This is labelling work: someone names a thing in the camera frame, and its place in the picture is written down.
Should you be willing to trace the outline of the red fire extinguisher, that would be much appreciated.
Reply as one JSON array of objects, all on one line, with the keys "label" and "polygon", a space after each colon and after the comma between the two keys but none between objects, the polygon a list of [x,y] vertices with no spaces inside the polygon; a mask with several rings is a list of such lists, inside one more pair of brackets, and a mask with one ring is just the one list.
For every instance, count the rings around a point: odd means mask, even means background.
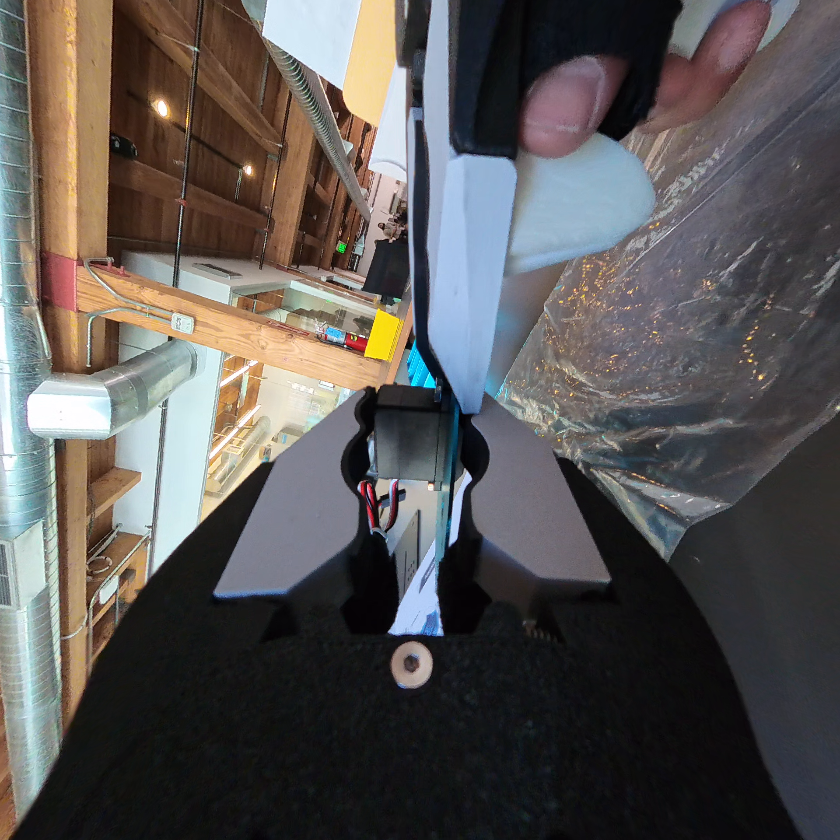
[{"label": "red fire extinguisher", "polygon": [[321,324],[317,328],[318,340],[364,354],[368,339],[354,332],[347,332],[328,324]]}]

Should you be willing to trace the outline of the dark grey desk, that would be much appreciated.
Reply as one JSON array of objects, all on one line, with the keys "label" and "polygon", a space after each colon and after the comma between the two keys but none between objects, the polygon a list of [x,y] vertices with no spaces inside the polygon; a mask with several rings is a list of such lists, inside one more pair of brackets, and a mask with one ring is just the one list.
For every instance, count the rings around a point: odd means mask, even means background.
[{"label": "dark grey desk", "polygon": [[[503,386],[564,269],[504,280]],[[805,838],[838,838],[838,414],[667,561],[717,636],[763,758]]]}]

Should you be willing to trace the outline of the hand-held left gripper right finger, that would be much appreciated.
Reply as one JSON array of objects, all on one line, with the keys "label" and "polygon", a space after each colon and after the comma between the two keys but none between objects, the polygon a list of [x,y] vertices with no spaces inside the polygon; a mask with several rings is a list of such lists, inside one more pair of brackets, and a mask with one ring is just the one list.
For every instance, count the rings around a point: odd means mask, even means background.
[{"label": "hand-held left gripper right finger", "polygon": [[544,606],[604,592],[611,576],[551,446],[489,394],[469,418],[458,547],[494,602]]}]

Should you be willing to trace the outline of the large silver air duct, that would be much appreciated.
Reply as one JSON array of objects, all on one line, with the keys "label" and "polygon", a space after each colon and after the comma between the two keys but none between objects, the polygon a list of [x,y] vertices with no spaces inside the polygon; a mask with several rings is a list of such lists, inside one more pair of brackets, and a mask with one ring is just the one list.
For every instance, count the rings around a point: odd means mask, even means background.
[{"label": "large silver air duct", "polygon": [[53,441],[106,439],[145,417],[200,366],[175,340],[94,374],[51,372],[38,303],[34,144],[24,2],[2,2],[1,670],[18,819],[61,739],[59,536]]}]

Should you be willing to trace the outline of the black servo motor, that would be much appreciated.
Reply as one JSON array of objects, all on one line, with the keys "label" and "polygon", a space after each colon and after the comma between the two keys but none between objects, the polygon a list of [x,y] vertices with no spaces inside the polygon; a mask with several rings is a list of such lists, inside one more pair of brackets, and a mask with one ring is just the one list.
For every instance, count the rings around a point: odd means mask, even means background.
[{"label": "black servo motor", "polygon": [[383,385],[374,414],[376,474],[383,480],[448,482],[450,438],[457,403],[447,388]]}]

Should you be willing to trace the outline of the person's right hand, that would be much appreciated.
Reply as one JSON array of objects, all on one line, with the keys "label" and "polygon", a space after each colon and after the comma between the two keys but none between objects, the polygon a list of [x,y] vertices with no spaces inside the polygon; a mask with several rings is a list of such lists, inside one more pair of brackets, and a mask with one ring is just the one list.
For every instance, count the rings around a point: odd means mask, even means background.
[{"label": "person's right hand", "polygon": [[[713,20],[692,57],[667,54],[654,106],[638,128],[661,133],[713,110],[757,53],[771,13],[769,2],[741,2]],[[601,126],[628,71],[623,58],[601,55],[544,72],[521,105],[520,146],[545,158],[576,151]]]}]

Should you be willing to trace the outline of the blue round metal plate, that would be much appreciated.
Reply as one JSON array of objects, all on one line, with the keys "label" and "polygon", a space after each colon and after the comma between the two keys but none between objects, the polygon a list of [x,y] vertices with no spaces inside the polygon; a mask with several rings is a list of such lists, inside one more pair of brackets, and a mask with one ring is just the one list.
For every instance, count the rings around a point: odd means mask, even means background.
[{"label": "blue round metal plate", "polygon": [[451,389],[441,381],[435,391],[438,405],[436,470],[437,489],[434,561],[438,567],[448,548],[453,488],[458,474],[460,408]]}]

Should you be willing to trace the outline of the yellow flat board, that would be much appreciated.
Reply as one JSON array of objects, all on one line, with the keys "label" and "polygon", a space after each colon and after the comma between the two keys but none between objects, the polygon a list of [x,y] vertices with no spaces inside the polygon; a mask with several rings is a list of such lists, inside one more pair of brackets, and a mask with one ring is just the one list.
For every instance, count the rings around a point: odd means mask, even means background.
[{"label": "yellow flat board", "polygon": [[364,357],[391,362],[404,323],[404,319],[398,318],[384,309],[377,310],[364,349]]}]

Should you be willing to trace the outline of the yellow white curved panel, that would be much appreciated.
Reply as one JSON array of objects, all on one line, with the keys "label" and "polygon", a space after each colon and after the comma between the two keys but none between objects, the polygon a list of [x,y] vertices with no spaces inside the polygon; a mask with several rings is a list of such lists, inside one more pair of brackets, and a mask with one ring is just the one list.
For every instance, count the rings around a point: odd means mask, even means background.
[{"label": "yellow white curved panel", "polygon": [[394,1],[268,1],[262,34],[340,89],[354,116],[381,126],[406,105],[395,8]]}]

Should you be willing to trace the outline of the blue metal U bracket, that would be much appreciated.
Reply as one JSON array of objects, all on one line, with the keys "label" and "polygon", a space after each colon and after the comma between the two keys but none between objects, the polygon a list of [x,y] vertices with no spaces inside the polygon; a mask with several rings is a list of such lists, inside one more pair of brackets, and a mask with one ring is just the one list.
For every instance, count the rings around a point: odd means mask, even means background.
[{"label": "blue metal U bracket", "polygon": [[410,386],[434,389],[437,381],[424,362],[419,352],[417,341],[410,350],[407,359],[408,380]]}]

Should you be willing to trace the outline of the clear plastic bag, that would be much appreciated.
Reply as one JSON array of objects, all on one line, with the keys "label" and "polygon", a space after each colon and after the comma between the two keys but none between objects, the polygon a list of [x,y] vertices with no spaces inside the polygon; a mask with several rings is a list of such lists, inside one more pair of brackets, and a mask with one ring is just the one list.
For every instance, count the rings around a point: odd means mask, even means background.
[{"label": "clear plastic bag", "polygon": [[665,560],[838,414],[839,2],[701,121],[629,139],[650,221],[566,265],[499,401]]}]

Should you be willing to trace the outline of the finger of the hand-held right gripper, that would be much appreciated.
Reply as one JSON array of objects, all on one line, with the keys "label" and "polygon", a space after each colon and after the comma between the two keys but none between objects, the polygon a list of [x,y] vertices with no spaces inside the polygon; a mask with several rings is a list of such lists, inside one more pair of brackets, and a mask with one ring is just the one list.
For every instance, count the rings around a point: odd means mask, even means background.
[{"label": "finger of the hand-held right gripper", "polygon": [[414,349],[428,373],[420,385],[432,382],[436,392],[448,396],[456,412],[460,405],[450,387],[446,374],[432,351],[428,337],[430,310],[427,228],[429,206],[429,173],[423,111],[410,108],[406,121],[407,186],[408,186],[408,255],[411,270]]},{"label": "finger of the hand-held right gripper", "polygon": [[449,2],[430,10],[423,81],[429,164],[427,336],[464,414],[480,411],[497,324],[517,173],[507,157],[460,154],[449,129]]}]

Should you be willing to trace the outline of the silver spiral air duct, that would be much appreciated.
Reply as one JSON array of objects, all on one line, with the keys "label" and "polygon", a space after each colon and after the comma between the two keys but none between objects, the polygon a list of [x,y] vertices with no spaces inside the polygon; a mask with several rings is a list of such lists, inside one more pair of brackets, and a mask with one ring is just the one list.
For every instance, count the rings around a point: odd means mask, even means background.
[{"label": "silver spiral air duct", "polygon": [[284,81],[307,117],[349,197],[371,219],[318,70],[344,85],[361,2],[244,1],[243,6]]}]

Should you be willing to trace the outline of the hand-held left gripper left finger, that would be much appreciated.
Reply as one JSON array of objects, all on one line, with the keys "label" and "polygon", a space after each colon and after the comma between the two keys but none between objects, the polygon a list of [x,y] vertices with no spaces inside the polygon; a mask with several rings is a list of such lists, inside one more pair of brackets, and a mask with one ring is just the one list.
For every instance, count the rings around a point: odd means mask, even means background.
[{"label": "hand-held left gripper left finger", "polygon": [[279,454],[214,595],[345,601],[364,531],[352,479],[367,469],[375,391],[358,391]]}]

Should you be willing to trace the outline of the black standing board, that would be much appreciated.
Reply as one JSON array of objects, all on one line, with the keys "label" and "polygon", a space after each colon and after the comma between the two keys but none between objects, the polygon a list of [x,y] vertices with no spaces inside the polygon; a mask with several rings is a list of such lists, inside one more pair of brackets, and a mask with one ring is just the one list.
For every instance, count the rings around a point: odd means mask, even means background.
[{"label": "black standing board", "polygon": [[406,238],[374,242],[374,254],[362,291],[390,300],[412,297],[410,259]]}]

